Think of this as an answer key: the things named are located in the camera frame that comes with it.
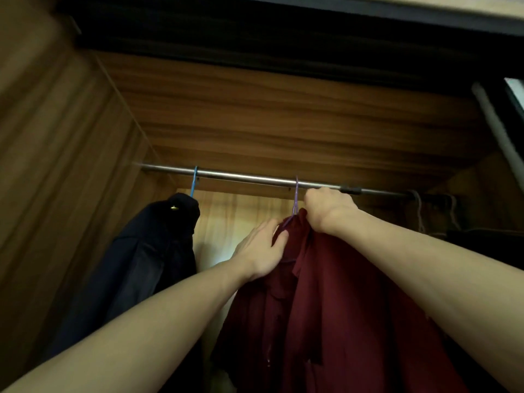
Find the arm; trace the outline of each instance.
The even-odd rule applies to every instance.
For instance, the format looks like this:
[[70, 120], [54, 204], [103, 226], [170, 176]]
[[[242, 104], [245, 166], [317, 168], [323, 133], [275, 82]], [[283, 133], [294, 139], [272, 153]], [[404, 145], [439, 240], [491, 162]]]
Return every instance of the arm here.
[[502, 385], [524, 391], [524, 271], [384, 222], [339, 191], [309, 190], [305, 207], [313, 229], [357, 249]]
[[136, 305], [5, 392], [158, 391], [231, 295], [278, 264], [288, 233], [282, 232], [272, 246], [277, 223], [261, 224], [230, 260]]

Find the dark navy jacket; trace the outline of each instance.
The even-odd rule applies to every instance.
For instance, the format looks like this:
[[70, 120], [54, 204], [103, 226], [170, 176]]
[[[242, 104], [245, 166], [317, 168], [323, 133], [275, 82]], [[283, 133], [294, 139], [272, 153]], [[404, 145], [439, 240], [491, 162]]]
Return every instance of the dark navy jacket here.
[[[149, 204], [136, 215], [75, 297], [44, 360], [156, 292], [195, 274], [193, 232], [199, 216], [198, 202], [182, 193]], [[197, 344], [162, 390], [199, 391], [196, 384], [201, 380], [202, 353]]]

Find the metal rod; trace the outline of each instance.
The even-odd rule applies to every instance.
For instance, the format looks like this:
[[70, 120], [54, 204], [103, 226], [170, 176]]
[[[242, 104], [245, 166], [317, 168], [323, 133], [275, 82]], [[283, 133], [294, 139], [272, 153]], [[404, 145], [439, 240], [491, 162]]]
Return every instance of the metal rod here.
[[[145, 171], [157, 171], [157, 172], [168, 172], [177, 175], [193, 175], [193, 168], [184, 168], [179, 166], [167, 166], [167, 165], [154, 165], [154, 164], [141, 164], [142, 170]], [[232, 182], [245, 182], [245, 183], [256, 183], [260, 185], [270, 185], [270, 186], [283, 186], [283, 187], [295, 187], [296, 180], [294, 179], [285, 179], [285, 178], [273, 178], [265, 177], [262, 175], [251, 175], [251, 174], [238, 174], [225, 171], [215, 171], [215, 170], [204, 170], [198, 169], [196, 176], [200, 178], [209, 178], [209, 179], [218, 179], [223, 181], [232, 181]], [[332, 185], [329, 183], [320, 183], [320, 182], [309, 182], [309, 181], [299, 181], [298, 186], [301, 189], [319, 189], [321, 187], [329, 187], [330, 189], [337, 189], [345, 193], [350, 194], [373, 194], [381, 196], [391, 196], [399, 198], [410, 198], [412, 195], [410, 193], [399, 193], [399, 192], [390, 192], [386, 190], [375, 190], [375, 189], [363, 189], [361, 187], [348, 187], [345, 185]]]

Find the forearm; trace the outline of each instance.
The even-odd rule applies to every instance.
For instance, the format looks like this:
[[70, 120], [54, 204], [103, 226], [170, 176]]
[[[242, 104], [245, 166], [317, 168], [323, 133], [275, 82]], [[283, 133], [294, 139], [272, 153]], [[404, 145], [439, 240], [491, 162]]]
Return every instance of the forearm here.
[[524, 390], [523, 271], [360, 210], [330, 224], [505, 387]]
[[156, 392], [248, 278], [238, 259], [187, 278], [40, 365], [6, 392]]

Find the maroon shirt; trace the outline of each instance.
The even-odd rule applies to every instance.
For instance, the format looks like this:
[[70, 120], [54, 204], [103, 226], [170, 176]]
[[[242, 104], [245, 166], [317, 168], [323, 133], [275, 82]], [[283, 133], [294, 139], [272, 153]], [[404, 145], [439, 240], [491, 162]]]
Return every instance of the maroon shirt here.
[[285, 228], [275, 270], [239, 289], [220, 331], [212, 360], [238, 393], [467, 392], [423, 311], [305, 216]]

